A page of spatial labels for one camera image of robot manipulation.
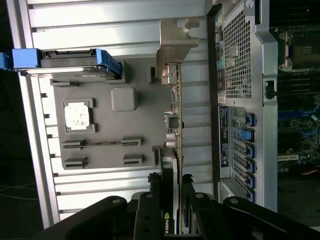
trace white sticker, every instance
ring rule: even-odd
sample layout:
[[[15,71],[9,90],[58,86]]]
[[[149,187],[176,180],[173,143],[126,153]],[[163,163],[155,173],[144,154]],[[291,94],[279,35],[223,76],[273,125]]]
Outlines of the white sticker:
[[[318,118],[315,115],[312,115],[311,118],[315,121],[318,121]]]
[[[218,103],[219,103],[219,104],[225,104],[225,103],[226,103],[226,97],[224,97],[224,96],[219,96],[219,97],[218,97]]]
[[[83,102],[69,102],[64,117],[65,125],[71,130],[85,130],[90,125],[89,108]]]

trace connector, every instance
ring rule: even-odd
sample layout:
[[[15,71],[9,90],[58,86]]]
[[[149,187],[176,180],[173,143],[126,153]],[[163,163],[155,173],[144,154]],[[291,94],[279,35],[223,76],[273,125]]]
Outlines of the connector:
[[[248,170],[249,173],[254,174],[255,173],[255,161],[245,158],[246,160],[246,169]]]
[[[253,127],[255,125],[255,115],[253,113],[246,113],[245,114],[245,123],[249,127]]]
[[[37,48],[12,49],[13,67],[15,69],[33,69],[41,67],[41,51]]]
[[[255,188],[255,176],[253,176],[250,173],[246,173],[246,183],[249,188],[254,189]]]
[[[254,138],[254,131],[251,130],[251,129],[238,129],[236,131],[236,136],[238,138],[241,138],[241,139],[244,139],[244,140],[247,140],[249,142],[254,142],[255,141],[255,138]]]
[[[246,196],[248,198],[248,200],[252,203],[255,202],[255,191],[251,190],[251,189],[248,189],[246,191]]]
[[[296,154],[296,153],[279,154],[277,157],[278,162],[297,161],[297,160],[299,160],[299,154]]]
[[[245,144],[245,153],[251,158],[255,158],[255,146],[246,143]]]

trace metal bracket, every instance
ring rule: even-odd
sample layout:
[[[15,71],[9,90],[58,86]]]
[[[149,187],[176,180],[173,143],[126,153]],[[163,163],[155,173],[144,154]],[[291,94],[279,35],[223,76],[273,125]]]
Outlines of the metal bracket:
[[[197,17],[184,20],[183,27],[177,27],[177,19],[160,21],[160,48],[156,51],[156,76],[162,77],[168,63],[182,63],[190,49],[199,46],[198,37],[189,36],[191,28],[200,25]]]
[[[241,2],[242,0],[212,0],[213,5],[222,4],[222,14],[224,19],[226,19],[241,4]]]

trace label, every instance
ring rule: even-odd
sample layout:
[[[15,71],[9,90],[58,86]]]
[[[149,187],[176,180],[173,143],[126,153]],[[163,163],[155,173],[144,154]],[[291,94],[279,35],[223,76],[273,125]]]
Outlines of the label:
[[[218,103],[219,104],[226,103],[226,93],[225,92],[218,92]]]
[[[219,107],[220,166],[229,167],[228,107]]]
[[[222,25],[222,15],[220,14],[216,19],[215,19],[215,29],[218,29]]]
[[[84,102],[69,102],[64,107],[64,117],[70,130],[86,130],[90,125],[89,108]]]
[[[164,230],[165,230],[165,234],[169,233],[169,219],[170,219],[170,215],[168,212],[165,213],[164,215]]]
[[[311,118],[315,121],[318,121],[318,118],[315,115],[312,115]]]

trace screw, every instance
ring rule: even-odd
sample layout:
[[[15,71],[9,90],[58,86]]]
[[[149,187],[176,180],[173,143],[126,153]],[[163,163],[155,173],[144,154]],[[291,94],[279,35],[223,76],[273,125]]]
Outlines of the screw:
[[[231,199],[230,199],[230,203],[232,203],[232,204],[238,204],[239,201],[238,201],[237,199],[231,198]]]
[[[246,5],[246,7],[247,7],[248,9],[252,9],[252,8],[254,7],[254,5],[255,5],[255,2],[254,2],[253,0],[247,0],[247,1],[245,2],[245,5]]]
[[[204,197],[204,195],[201,194],[201,193],[197,193],[197,194],[195,195],[195,197],[198,198],[198,199],[202,199],[202,198]]]

